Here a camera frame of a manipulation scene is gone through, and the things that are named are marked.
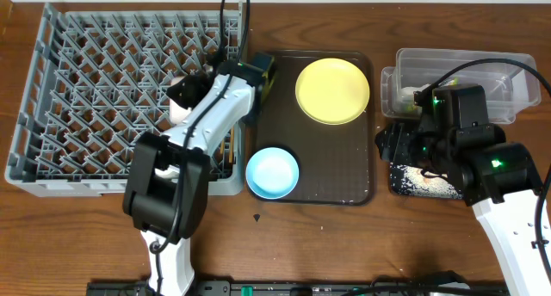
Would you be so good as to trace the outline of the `white bowl with food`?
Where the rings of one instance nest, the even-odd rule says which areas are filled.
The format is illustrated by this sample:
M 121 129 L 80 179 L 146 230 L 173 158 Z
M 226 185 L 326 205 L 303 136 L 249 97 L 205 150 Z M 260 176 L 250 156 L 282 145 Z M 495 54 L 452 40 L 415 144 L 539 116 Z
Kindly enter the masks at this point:
M 184 77 L 175 77 L 167 89 L 167 96 L 170 98 L 170 122 L 173 125 L 181 123 L 192 111 L 189 105 L 189 94 L 183 83 Z

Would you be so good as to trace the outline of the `green yellow snack wrapper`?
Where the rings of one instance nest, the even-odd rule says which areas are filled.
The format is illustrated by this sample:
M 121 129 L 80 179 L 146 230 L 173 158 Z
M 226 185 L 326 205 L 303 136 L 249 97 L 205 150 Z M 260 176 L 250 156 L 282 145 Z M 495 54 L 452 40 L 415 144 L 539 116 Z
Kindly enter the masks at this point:
M 443 81 L 440 86 L 441 87 L 444 87 L 444 86 L 451 86 L 451 85 L 457 85 L 459 83 L 459 78 L 458 77 L 451 77 L 451 78 L 448 78 L 446 79 L 445 81 Z

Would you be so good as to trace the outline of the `yellow plate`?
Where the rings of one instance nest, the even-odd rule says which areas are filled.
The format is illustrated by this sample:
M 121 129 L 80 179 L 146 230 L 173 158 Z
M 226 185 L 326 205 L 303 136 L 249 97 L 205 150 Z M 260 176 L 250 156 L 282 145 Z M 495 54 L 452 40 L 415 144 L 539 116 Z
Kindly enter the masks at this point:
M 295 98 L 309 118 L 326 125 L 343 125 L 366 109 L 370 86 L 365 74 L 350 61 L 318 59 L 297 77 Z

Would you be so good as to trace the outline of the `light blue bowl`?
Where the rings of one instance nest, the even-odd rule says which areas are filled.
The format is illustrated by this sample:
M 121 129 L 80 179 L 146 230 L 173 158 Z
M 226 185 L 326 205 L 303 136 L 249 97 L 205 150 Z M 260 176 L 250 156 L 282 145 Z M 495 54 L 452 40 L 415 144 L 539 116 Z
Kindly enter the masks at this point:
M 300 179 L 296 158 L 279 147 L 267 147 L 252 155 L 245 168 L 251 192 L 265 200 L 280 200 L 289 195 Z

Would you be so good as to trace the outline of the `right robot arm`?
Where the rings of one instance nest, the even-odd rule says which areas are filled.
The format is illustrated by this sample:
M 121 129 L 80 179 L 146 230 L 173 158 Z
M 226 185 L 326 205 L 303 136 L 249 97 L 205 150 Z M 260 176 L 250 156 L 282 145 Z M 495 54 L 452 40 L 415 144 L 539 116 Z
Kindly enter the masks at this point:
M 512 295 L 550 293 L 549 179 L 528 149 L 489 120 L 486 92 L 462 84 L 414 96 L 421 118 L 377 133 L 382 160 L 444 178 L 490 240 Z

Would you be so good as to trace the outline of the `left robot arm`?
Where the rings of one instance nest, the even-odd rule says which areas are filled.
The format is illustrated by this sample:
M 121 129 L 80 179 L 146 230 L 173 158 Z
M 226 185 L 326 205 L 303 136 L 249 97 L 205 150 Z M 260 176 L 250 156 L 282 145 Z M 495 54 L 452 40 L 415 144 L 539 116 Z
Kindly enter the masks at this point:
M 249 63 L 218 64 L 200 88 L 188 76 L 170 87 L 190 113 L 160 135 L 136 141 L 122 204 L 150 253 L 154 295 L 185 295 L 195 279 L 190 239 L 206 211 L 211 158 L 241 120 L 256 118 L 273 83 L 274 56 L 258 52 Z

